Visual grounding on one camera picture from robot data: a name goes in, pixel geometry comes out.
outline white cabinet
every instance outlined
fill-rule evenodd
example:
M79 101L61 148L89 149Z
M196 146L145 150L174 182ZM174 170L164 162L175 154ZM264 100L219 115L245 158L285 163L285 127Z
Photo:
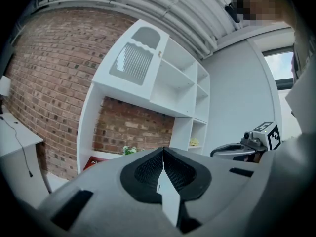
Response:
M161 29L138 20L113 45L97 69L82 109L77 160L80 173L92 150L95 122L104 96L176 117L171 147L200 154L205 141L208 72ZM200 146L189 148L190 138Z

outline brick wall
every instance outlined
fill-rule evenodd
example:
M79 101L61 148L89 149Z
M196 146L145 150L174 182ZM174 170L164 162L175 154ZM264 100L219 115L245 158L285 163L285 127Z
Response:
M115 41L135 22L96 9L62 9L37 14L16 43L6 76L9 110L44 139L41 167L71 179L77 175L76 139L83 102L92 77ZM123 146L156 148L169 144L174 118L105 98L93 147L121 154Z

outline cable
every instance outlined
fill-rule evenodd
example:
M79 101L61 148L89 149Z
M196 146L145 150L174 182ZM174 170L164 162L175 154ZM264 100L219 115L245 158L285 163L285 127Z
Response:
M30 168L29 168L29 165L28 165L28 162L27 162L27 160L26 160L26 155L25 155L24 148L23 148L21 142L19 141L19 139L18 139L18 137L17 137L17 132L16 132L15 128L12 127L11 125L9 125L8 122L4 119L3 116L0 116L0 119L3 120L9 127L11 127L11 128L15 131L15 138L16 138L16 140L18 141L18 143L20 144L20 146L21 146L21 148L22 148L22 151L23 151L23 154L24 154L24 159L25 159L25 164L26 164L26 167L28 168L29 175L30 175L30 177L33 177L33 174L31 173Z

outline cabinet door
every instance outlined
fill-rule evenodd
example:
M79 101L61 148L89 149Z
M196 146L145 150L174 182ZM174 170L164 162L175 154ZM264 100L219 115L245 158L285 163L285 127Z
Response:
M92 81L150 99L169 35L138 20L113 45Z

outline person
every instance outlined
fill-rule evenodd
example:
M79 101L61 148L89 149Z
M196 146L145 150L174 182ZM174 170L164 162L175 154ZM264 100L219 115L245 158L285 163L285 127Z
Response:
M243 19L257 24L285 22L295 36L292 72L294 83L315 59L316 39L291 0L232 0L232 7Z

